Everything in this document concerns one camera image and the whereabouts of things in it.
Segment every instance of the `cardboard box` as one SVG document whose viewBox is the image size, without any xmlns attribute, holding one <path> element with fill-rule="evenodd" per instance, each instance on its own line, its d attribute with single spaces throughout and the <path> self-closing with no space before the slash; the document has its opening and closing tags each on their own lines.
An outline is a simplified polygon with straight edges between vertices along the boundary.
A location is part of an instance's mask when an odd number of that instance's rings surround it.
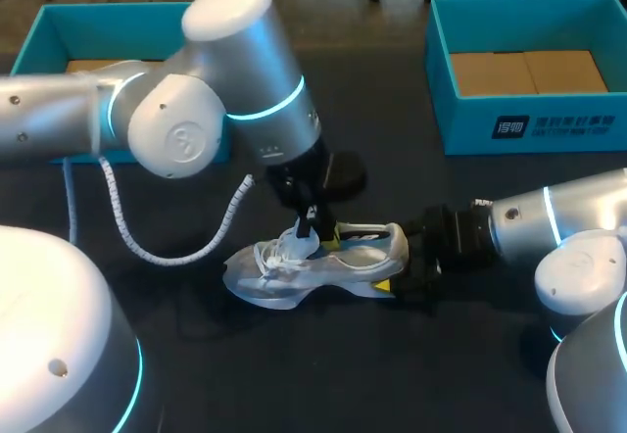
<svg viewBox="0 0 627 433">
<path fill-rule="evenodd" d="M 538 93 L 607 93 L 590 51 L 525 53 Z"/>
<path fill-rule="evenodd" d="M 590 51 L 452 54 L 462 97 L 607 93 Z"/>
<path fill-rule="evenodd" d="M 160 62 L 184 42 L 181 19 L 189 3 L 74 4 L 43 6 L 11 75 L 90 71 L 118 60 Z M 230 137 L 224 130 L 214 163 L 227 162 Z M 112 163 L 135 163 L 128 151 L 109 151 Z M 97 164 L 88 155 L 75 163 Z"/>
<path fill-rule="evenodd" d="M 453 54 L 451 60 L 463 97 L 537 93 L 523 53 Z"/>
<path fill-rule="evenodd" d="M 433 0 L 430 10 L 425 69 L 446 154 L 627 150 L 618 0 Z"/>
<path fill-rule="evenodd" d="M 66 66 L 66 72 L 88 72 L 110 66 L 111 64 L 125 61 L 124 59 L 72 59 Z M 161 61 L 143 61 L 144 63 L 156 67 Z"/>
</svg>

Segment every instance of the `white sneaker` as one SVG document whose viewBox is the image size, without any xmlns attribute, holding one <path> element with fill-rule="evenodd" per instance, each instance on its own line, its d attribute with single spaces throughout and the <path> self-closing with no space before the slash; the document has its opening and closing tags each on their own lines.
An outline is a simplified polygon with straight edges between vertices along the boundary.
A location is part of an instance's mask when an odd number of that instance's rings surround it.
<svg viewBox="0 0 627 433">
<path fill-rule="evenodd" d="M 367 298 L 389 298 L 373 287 L 403 272 L 408 240 L 397 224 L 338 223 L 340 249 L 327 252 L 312 229 L 296 237 L 296 225 L 278 239 L 240 250 L 226 261 L 224 284 L 239 298 L 268 309 L 294 309 L 315 288 L 339 286 Z"/>
</svg>

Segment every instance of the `shoe tongue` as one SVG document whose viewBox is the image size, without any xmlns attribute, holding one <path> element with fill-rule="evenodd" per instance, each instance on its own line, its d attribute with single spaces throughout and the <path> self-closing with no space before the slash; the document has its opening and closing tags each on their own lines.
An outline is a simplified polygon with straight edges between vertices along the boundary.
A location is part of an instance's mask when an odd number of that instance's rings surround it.
<svg viewBox="0 0 627 433">
<path fill-rule="evenodd" d="M 299 239 L 297 235 L 299 221 L 296 220 L 294 232 L 287 237 L 283 256 L 289 260 L 306 260 L 310 255 L 314 254 L 320 246 L 320 238 L 317 236 L 313 227 L 310 227 L 310 235 Z"/>
</svg>

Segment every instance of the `black table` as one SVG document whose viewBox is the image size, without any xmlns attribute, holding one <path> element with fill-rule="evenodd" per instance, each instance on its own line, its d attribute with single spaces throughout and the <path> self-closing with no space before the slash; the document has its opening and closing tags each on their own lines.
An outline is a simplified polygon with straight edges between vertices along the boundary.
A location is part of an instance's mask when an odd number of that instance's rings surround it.
<svg viewBox="0 0 627 433">
<path fill-rule="evenodd" d="M 624 154 L 445 158 L 420 49 L 299 53 L 329 146 L 360 151 L 369 170 L 367 190 L 334 206 L 342 220 L 404 220 L 427 205 L 498 199 L 627 164 Z M 252 163 L 235 140 L 229 165 L 192 179 L 117 167 L 136 239 L 167 255 L 198 245 L 199 233 L 209 239 Z M 326 289 L 294 311 L 266 311 L 220 281 L 229 255 L 293 222 L 264 185 L 214 254 L 162 269 L 121 243 L 101 171 L 76 167 L 74 177 L 79 247 L 159 366 L 166 432 L 553 431 L 543 377 L 552 345 L 535 315 L 532 272 L 452 277 L 435 315 Z M 6 168 L 0 182 L 0 222 L 66 237 L 57 167 Z"/>
</svg>

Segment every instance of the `blue cardboard box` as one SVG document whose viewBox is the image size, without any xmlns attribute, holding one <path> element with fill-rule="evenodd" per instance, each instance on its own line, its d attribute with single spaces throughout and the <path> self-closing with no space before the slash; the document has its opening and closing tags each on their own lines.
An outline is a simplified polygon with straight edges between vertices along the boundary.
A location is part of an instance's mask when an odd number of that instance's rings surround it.
<svg viewBox="0 0 627 433">
<path fill-rule="evenodd" d="M 188 3 L 76 4 L 41 8 L 11 75 L 65 72 L 72 60 L 162 61 L 183 45 L 181 18 Z M 214 163 L 227 162 L 227 118 Z M 111 151 L 112 163 L 136 162 L 128 151 Z M 75 163 L 97 162 L 91 156 Z"/>
<path fill-rule="evenodd" d="M 425 68 L 447 155 L 627 150 L 618 0 L 433 0 Z M 458 53 L 589 51 L 605 93 L 462 96 Z"/>
</svg>

